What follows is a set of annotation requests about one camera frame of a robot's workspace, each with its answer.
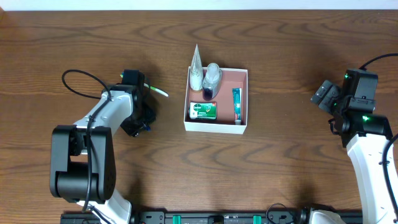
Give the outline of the green Dettol soap bar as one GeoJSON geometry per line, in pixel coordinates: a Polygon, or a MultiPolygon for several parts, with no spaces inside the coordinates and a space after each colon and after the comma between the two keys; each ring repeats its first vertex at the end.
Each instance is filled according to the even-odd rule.
{"type": "Polygon", "coordinates": [[[190,102],[189,117],[190,119],[216,119],[217,117],[216,102],[210,102],[210,103],[190,102]]]}

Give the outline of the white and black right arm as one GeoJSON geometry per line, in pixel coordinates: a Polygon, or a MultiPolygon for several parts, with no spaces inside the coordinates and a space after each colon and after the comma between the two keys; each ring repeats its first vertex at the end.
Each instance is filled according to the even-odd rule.
{"type": "Polygon", "coordinates": [[[332,116],[331,133],[340,136],[351,159],[363,222],[397,223],[395,137],[387,117],[374,114],[377,84],[375,73],[348,69],[342,86],[326,80],[311,101],[332,116]]]}

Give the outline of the blue liquid foam pump bottle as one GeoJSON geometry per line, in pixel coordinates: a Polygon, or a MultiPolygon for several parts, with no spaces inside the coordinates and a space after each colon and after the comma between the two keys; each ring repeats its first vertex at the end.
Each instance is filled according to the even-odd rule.
{"type": "Polygon", "coordinates": [[[206,75],[203,79],[203,99],[212,100],[221,88],[222,71],[218,64],[211,63],[207,66],[206,75]]]}

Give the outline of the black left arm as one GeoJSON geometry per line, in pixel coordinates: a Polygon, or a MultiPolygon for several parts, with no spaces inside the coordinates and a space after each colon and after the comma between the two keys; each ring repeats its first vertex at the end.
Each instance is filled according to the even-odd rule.
{"type": "Polygon", "coordinates": [[[132,203],[116,190],[113,136],[119,128],[137,136],[147,131],[154,112],[143,84],[107,86],[99,102],[72,125],[52,132],[50,192],[94,213],[101,223],[133,223],[132,203]]]}

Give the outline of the white box with pink interior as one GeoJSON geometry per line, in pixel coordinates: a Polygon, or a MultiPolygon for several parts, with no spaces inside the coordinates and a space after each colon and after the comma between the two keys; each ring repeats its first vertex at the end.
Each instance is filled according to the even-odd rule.
{"type": "Polygon", "coordinates": [[[203,102],[203,93],[193,91],[190,82],[186,84],[183,123],[186,131],[243,134],[248,124],[248,71],[237,68],[222,68],[223,77],[218,94],[212,99],[216,103],[215,120],[191,119],[190,103],[203,102]],[[241,124],[235,123],[233,89],[242,89],[241,93],[241,124]]]}

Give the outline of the green and white toothbrush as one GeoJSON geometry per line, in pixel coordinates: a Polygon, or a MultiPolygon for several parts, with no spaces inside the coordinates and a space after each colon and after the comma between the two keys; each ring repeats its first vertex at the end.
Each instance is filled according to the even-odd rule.
{"type": "Polygon", "coordinates": [[[152,91],[158,93],[158,94],[161,94],[161,95],[163,95],[163,96],[165,96],[165,97],[169,97],[169,94],[168,94],[167,92],[165,92],[165,91],[163,91],[163,90],[161,90],[161,89],[159,89],[159,88],[156,88],[156,87],[154,87],[154,86],[150,86],[148,83],[144,83],[144,86],[145,86],[146,88],[148,88],[148,89],[150,89],[150,90],[152,90],[152,91]]]}

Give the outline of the Colgate toothpaste tube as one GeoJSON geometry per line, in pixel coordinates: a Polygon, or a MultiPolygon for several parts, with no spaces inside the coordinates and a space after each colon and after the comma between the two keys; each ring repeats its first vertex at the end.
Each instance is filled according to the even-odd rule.
{"type": "Polygon", "coordinates": [[[241,125],[241,88],[233,88],[233,103],[234,103],[234,122],[235,125],[241,125]]]}

